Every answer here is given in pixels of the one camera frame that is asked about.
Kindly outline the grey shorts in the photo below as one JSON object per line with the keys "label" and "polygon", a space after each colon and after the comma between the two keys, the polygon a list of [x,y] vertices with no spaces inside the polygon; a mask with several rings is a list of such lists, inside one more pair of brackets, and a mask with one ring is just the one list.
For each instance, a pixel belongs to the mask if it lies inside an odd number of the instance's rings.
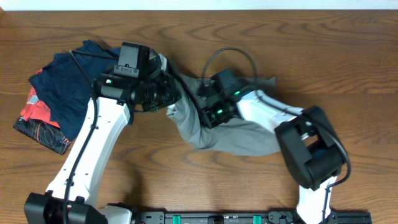
{"label": "grey shorts", "polygon": [[166,56],[160,54],[163,71],[176,73],[175,84],[181,99],[167,107],[166,116],[175,123],[183,140],[198,150],[227,152],[239,156],[266,156],[280,152],[276,136],[256,123],[233,118],[215,128],[200,124],[197,109],[189,97],[200,86],[200,80],[188,77]]}

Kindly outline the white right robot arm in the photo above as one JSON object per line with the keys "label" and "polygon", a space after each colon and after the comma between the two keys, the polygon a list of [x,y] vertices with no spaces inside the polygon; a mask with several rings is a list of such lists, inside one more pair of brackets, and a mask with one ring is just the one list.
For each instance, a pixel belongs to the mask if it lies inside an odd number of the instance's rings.
{"label": "white right robot arm", "polygon": [[251,86],[200,85],[197,94],[205,100],[199,115],[209,128],[239,116],[272,132],[299,184],[298,217],[304,223],[328,221],[331,190],[350,177],[351,163],[319,107],[292,107]]}

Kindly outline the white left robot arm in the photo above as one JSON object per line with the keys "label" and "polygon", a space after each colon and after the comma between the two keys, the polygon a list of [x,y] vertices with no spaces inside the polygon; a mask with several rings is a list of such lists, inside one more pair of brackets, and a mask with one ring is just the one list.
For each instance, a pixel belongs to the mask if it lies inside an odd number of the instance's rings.
{"label": "white left robot arm", "polygon": [[175,103],[174,75],[100,75],[93,84],[83,126],[57,176],[44,194],[31,193],[24,205],[29,223],[140,223],[138,211],[123,203],[96,209],[100,182],[114,145],[131,124],[135,105],[145,112]]}

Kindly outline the navy blue folded garment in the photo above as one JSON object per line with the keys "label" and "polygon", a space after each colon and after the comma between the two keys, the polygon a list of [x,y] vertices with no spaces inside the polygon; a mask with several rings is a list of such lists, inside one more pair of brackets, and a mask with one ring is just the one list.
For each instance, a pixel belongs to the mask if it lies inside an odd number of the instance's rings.
{"label": "navy blue folded garment", "polygon": [[88,81],[113,68],[121,49],[104,49],[92,40],[83,41],[76,49],[86,55],[58,53],[53,61],[33,75],[29,82],[51,110],[51,120],[56,121],[69,140],[75,139],[84,123],[90,100]]}

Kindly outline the black patterned folded garment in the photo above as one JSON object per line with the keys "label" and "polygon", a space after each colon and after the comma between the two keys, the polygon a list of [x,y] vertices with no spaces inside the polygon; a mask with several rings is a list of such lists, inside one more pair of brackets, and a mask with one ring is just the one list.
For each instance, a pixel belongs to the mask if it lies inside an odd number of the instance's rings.
{"label": "black patterned folded garment", "polygon": [[26,121],[20,116],[14,123],[13,128],[60,155],[64,155],[70,146],[70,141],[60,128],[38,119]]}

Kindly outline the red folded garment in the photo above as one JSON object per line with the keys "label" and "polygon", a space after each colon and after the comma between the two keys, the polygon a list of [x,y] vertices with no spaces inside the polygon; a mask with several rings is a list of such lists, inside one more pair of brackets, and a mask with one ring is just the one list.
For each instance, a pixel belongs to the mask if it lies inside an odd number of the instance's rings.
{"label": "red folded garment", "polygon": [[36,119],[50,124],[56,128],[60,127],[56,121],[52,121],[50,119],[51,110],[42,100],[39,100],[34,87],[30,89],[26,105],[20,112],[20,115],[25,121]]}

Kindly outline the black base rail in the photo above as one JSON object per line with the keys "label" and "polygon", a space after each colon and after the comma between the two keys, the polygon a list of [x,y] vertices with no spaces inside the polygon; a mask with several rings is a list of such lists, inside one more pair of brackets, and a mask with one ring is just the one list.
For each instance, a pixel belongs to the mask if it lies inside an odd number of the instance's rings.
{"label": "black base rail", "polygon": [[294,211],[274,210],[266,213],[187,213],[150,210],[140,212],[120,203],[109,204],[100,211],[108,223],[137,224],[298,224],[304,221]]}

